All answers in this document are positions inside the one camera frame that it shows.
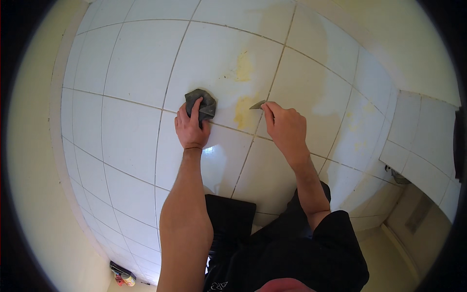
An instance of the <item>stain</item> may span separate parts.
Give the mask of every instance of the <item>stain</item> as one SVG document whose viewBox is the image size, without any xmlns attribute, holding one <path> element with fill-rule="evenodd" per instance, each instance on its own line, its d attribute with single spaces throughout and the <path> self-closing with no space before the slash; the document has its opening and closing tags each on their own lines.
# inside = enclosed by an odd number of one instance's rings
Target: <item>stain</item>
<svg viewBox="0 0 467 292">
<path fill-rule="evenodd" d="M 250 107 L 258 101 L 259 93 L 256 93 L 254 97 L 242 95 L 238 98 L 235 105 L 235 117 L 233 118 L 233 121 L 237 123 L 237 129 L 243 130 L 256 126 L 254 111 L 250 110 Z"/>
<path fill-rule="evenodd" d="M 235 74 L 237 75 L 235 81 L 237 82 L 245 82 L 250 81 L 251 77 L 250 74 L 253 72 L 253 65 L 250 61 L 250 55 L 248 51 L 245 51 L 238 55 L 237 57 L 237 69 L 235 70 Z"/>
</svg>

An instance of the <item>white tile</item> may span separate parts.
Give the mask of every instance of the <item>white tile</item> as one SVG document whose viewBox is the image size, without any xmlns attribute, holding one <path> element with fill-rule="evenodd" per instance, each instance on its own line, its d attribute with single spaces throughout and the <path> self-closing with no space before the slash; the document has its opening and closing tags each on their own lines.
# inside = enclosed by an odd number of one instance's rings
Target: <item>white tile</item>
<svg viewBox="0 0 467 292">
<path fill-rule="evenodd" d="M 93 93 L 104 92 L 110 55 L 121 24 L 88 31 L 79 55 L 73 88 Z"/>
<path fill-rule="evenodd" d="M 459 193 L 460 188 L 456 185 L 456 183 L 453 181 L 449 181 L 446 193 L 444 194 L 444 197 L 441 200 L 441 204 L 439 205 L 439 208 L 444 212 L 444 214 L 446 214 L 446 217 L 452 223 L 454 223 L 454 218 L 456 217 L 457 213 Z"/>
<path fill-rule="evenodd" d="M 186 21 L 165 20 L 123 24 L 110 60 L 105 95 L 162 108 L 187 25 Z"/>
<path fill-rule="evenodd" d="M 156 227 L 154 186 L 104 165 L 112 206 Z"/>
<path fill-rule="evenodd" d="M 84 210 L 88 211 L 91 213 L 91 208 L 89 207 L 89 203 L 86 199 L 85 191 L 83 190 L 83 187 L 79 185 L 77 181 L 74 179 L 70 179 L 71 181 L 71 187 L 73 188 L 73 191 L 75 193 L 76 201 L 78 202 L 78 205 L 84 208 Z"/>
<path fill-rule="evenodd" d="M 203 0 L 193 20 L 240 28 L 284 43 L 294 5 L 291 0 Z"/>
<path fill-rule="evenodd" d="M 161 264 L 160 251 L 150 249 L 149 247 L 139 244 L 136 241 L 131 240 L 129 238 L 125 238 L 125 240 L 127 241 L 128 247 L 130 248 L 132 254 L 140 256 L 155 264 Z"/>
<path fill-rule="evenodd" d="M 295 174 L 274 142 L 255 138 L 232 199 L 256 203 L 261 213 L 280 214 L 296 188 Z"/>
<path fill-rule="evenodd" d="M 153 107 L 104 97 L 104 161 L 153 184 L 160 115 Z"/>
<path fill-rule="evenodd" d="M 386 140 L 379 159 L 395 171 L 401 173 L 408 156 L 409 151 L 407 149 Z"/>
<path fill-rule="evenodd" d="M 111 205 L 107 189 L 104 163 L 75 146 L 76 161 L 83 187 L 99 199 Z"/>
<path fill-rule="evenodd" d="M 373 149 L 373 154 L 371 155 L 370 161 L 365 169 L 365 172 L 371 175 L 374 175 L 378 178 L 389 181 L 392 177 L 391 171 L 385 169 L 386 164 L 379 160 L 386 139 L 388 138 L 389 129 L 391 128 L 391 122 L 387 119 L 384 119 L 382 129 L 376 142 L 375 148 Z"/>
<path fill-rule="evenodd" d="M 328 158 L 364 171 L 383 123 L 383 114 L 363 95 L 352 89 L 346 114 Z"/>
<path fill-rule="evenodd" d="M 140 256 L 134 255 L 134 260 L 136 263 L 143 268 L 146 268 L 150 271 L 160 273 L 161 272 L 161 265 L 155 264 L 153 262 L 148 261 L 147 259 L 144 259 Z"/>
<path fill-rule="evenodd" d="M 392 87 L 391 77 L 378 60 L 363 47 L 360 47 L 358 54 L 354 86 L 386 114 Z"/>
<path fill-rule="evenodd" d="M 73 138 L 79 148 L 102 160 L 102 95 L 74 90 Z"/>
<path fill-rule="evenodd" d="M 350 84 L 324 66 L 285 48 L 269 101 L 275 101 L 283 108 L 295 108 L 303 115 L 308 125 L 308 149 L 311 153 L 327 157 L 344 116 L 351 89 Z M 261 118 L 257 134 L 270 138 L 264 117 Z"/>
<path fill-rule="evenodd" d="M 358 170 L 326 160 L 319 173 L 319 179 L 331 190 L 331 211 L 339 209 L 342 202 L 353 192 L 362 175 Z"/>
<path fill-rule="evenodd" d="M 249 108 L 267 98 L 282 48 L 246 32 L 192 22 L 175 62 L 164 108 L 176 112 L 186 93 L 203 88 L 217 99 L 213 122 L 254 133 L 261 111 Z"/>
<path fill-rule="evenodd" d="M 63 151 L 65 153 L 65 162 L 66 162 L 66 168 L 68 169 L 68 174 L 75 181 L 80 182 L 81 179 L 79 177 L 78 165 L 76 164 L 76 157 L 75 157 L 75 146 L 66 139 L 62 139 L 62 141 L 63 141 Z"/>
<path fill-rule="evenodd" d="M 157 228 L 159 228 L 162 206 L 164 205 L 165 199 L 167 199 L 168 195 L 169 195 L 169 191 L 156 187 Z"/>
<path fill-rule="evenodd" d="M 339 206 L 339 209 L 349 213 L 350 217 L 360 217 L 371 198 L 378 190 L 382 180 L 374 176 L 363 174 L 357 186 Z"/>
<path fill-rule="evenodd" d="M 94 15 L 96 15 L 97 9 L 101 5 L 101 3 L 102 0 L 97 0 L 90 4 L 88 9 L 86 10 L 83 20 L 79 25 L 78 31 L 76 32 L 77 35 L 89 30 L 92 19 L 94 18 Z"/>
<path fill-rule="evenodd" d="M 287 45 L 353 83 L 359 48 L 357 41 L 314 10 L 297 6 Z"/>
<path fill-rule="evenodd" d="M 399 89 L 394 85 L 391 87 L 391 94 L 389 96 L 388 110 L 386 111 L 386 118 L 390 121 L 394 118 L 394 112 L 396 111 L 397 96 L 399 95 Z"/>
<path fill-rule="evenodd" d="M 125 242 L 125 238 L 123 235 L 118 233 L 117 231 L 113 230 L 112 228 L 108 227 L 101 221 L 97 220 L 97 225 L 99 225 L 100 230 L 102 231 L 102 235 L 108 239 L 109 245 L 112 247 L 112 244 L 116 244 L 117 246 L 121 247 L 122 249 L 128 250 L 127 243 Z"/>
<path fill-rule="evenodd" d="M 65 75 L 63 78 L 63 87 L 73 88 L 75 85 L 76 66 L 78 65 L 79 54 L 83 43 L 85 41 L 85 34 L 76 36 L 71 45 L 68 61 L 66 62 Z"/>
<path fill-rule="evenodd" d="M 123 22 L 134 0 L 103 0 L 89 29 Z"/>
<path fill-rule="evenodd" d="M 420 94 L 408 91 L 401 92 L 397 98 L 396 112 L 394 113 L 388 140 L 407 150 L 412 148 L 420 114 L 420 103 Z"/>
<path fill-rule="evenodd" d="M 456 107 L 422 96 L 420 118 L 411 151 L 450 176 L 454 167 L 453 135 Z"/>
<path fill-rule="evenodd" d="M 81 209 L 81 213 L 83 214 L 84 219 L 86 220 L 86 223 L 88 224 L 89 227 L 91 227 L 94 230 L 99 230 L 100 228 L 99 225 L 97 225 L 96 219 L 94 219 L 94 216 L 90 214 L 88 211 L 86 211 L 83 207 L 79 207 Z"/>
<path fill-rule="evenodd" d="M 107 205 L 87 190 L 85 190 L 85 194 L 88 199 L 89 206 L 91 207 L 92 214 L 94 214 L 94 217 L 102 221 L 104 224 L 106 224 L 113 230 L 120 231 L 120 227 L 118 226 L 117 219 L 115 218 L 112 206 Z"/>
<path fill-rule="evenodd" d="M 257 226 L 264 227 L 277 219 L 279 215 L 271 215 L 271 214 L 263 214 L 263 213 L 255 213 L 255 217 L 253 218 L 253 224 Z"/>
<path fill-rule="evenodd" d="M 410 153 L 401 174 L 422 190 L 436 205 L 441 203 L 449 177 L 433 164 Z"/>
<path fill-rule="evenodd" d="M 357 217 L 350 218 L 350 222 L 352 223 L 354 231 L 357 232 L 381 226 L 387 217 L 387 214 L 370 217 Z"/>
<path fill-rule="evenodd" d="M 115 211 L 115 215 L 117 215 L 117 220 L 124 236 L 149 248 L 159 250 L 156 228 L 128 217 L 118 210 Z"/>
<path fill-rule="evenodd" d="M 73 142 L 73 90 L 64 88 L 62 90 L 62 104 L 60 110 L 60 122 L 62 125 L 62 136 Z"/>
<path fill-rule="evenodd" d="M 126 21 L 141 19 L 191 19 L 199 0 L 136 0 Z"/>
</svg>

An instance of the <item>hand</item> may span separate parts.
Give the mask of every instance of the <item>hand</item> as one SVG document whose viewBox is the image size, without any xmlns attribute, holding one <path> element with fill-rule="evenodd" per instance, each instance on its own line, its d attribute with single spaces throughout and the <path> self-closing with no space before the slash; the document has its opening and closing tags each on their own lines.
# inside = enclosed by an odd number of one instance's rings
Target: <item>hand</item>
<svg viewBox="0 0 467 292">
<path fill-rule="evenodd" d="M 310 159 L 305 143 L 306 118 L 293 108 L 283 109 L 275 102 L 261 105 L 268 127 L 268 134 L 294 169 Z"/>
<path fill-rule="evenodd" d="M 186 103 L 177 112 L 175 132 L 183 149 L 199 148 L 202 150 L 209 139 L 209 134 L 211 133 L 209 122 L 203 120 L 203 129 L 199 128 L 199 104 L 202 100 L 203 97 L 200 97 L 195 101 L 195 105 L 193 105 L 193 109 L 191 110 L 191 118 L 186 113 Z"/>
</svg>

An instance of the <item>blade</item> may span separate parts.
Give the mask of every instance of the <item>blade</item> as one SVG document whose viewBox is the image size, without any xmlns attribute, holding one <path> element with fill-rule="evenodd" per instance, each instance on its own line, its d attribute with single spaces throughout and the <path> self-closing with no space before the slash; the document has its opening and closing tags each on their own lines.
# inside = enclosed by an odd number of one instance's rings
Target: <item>blade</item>
<svg viewBox="0 0 467 292">
<path fill-rule="evenodd" d="M 250 107 L 250 109 L 261 109 L 261 105 L 265 102 L 265 100 L 261 100 L 260 102 L 257 102 L 252 107 Z"/>
</svg>

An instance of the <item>gray rag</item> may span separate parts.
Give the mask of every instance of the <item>gray rag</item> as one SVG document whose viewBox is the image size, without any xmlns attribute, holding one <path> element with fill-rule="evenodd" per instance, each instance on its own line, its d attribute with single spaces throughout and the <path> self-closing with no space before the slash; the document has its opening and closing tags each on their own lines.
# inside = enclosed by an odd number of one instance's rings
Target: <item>gray rag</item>
<svg viewBox="0 0 467 292">
<path fill-rule="evenodd" d="M 207 91 L 202 89 L 195 89 L 190 93 L 185 94 L 185 101 L 186 101 L 186 113 L 189 117 L 191 117 L 191 109 L 195 105 L 195 101 L 203 97 L 203 101 L 199 105 L 199 127 L 202 127 L 201 121 L 212 119 L 216 115 L 216 100 L 212 98 L 212 96 L 207 93 Z"/>
</svg>

